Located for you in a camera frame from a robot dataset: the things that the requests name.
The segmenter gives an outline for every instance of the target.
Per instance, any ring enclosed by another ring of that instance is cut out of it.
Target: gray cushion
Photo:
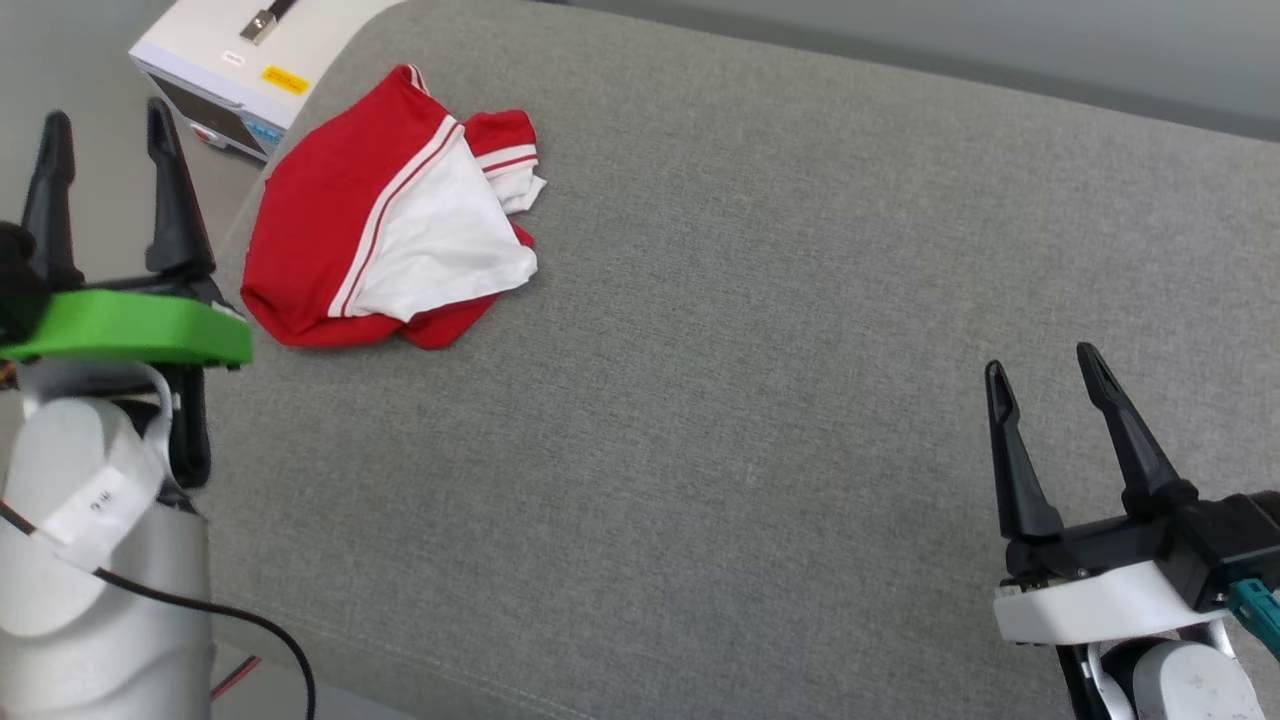
[[[1069,523],[1121,511],[1078,340],[1204,495],[1275,484],[1276,146],[499,0],[380,15],[285,146],[401,61],[532,117],[541,270],[444,352],[257,332],[211,375],[216,596],[324,679],[422,717],[1069,717],[991,612],[984,363]]]

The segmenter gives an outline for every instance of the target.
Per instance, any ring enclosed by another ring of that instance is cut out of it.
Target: gray wall
[[[1280,0],[575,0],[1280,140]]]

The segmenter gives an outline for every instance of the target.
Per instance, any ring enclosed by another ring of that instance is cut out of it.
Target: red wire
[[[253,671],[255,667],[257,667],[257,664],[261,661],[262,661],[261,657],[255,657],[253,660],[250,660],[248,664],[244,665],[244,667],[242,667],[239,673],[236,673],[230,678],[223,680],[216,688],[214,688],[214,692],[209,696],[209,702],[218,700],[219,697],[221,697],[223,693],[232,689],[232,687],[236,685],[236,683],[243,680],[250,673]]]

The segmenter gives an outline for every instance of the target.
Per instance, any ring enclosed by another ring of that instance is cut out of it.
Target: red and white garment
[[[507,219],[547,184],[522,110],[458,123],[399,65],[266,181],[241,297],[284,345],[449,345],[538,270]]]

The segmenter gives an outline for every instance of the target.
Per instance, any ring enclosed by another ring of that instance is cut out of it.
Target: floor
[[[145,146],[151,88],[128,49],[170,0],[0,0],[0,218],[18,222],[46,113],[72,118],[77,177],[72,186],[76,260],[90,279],[136,275],[150,243],[155,167]],[[187,136],[184,152],[209,237],[218,250],[257,177],[259,165],[218,152]],[[0,395],[0,466],[20,423],[15,393]],[[218,648],[214,683],[246,659]],[[296,667],[257,665],[212,705],[215,720],[301,717]],[[320,720],[407,720],[324,685]]]

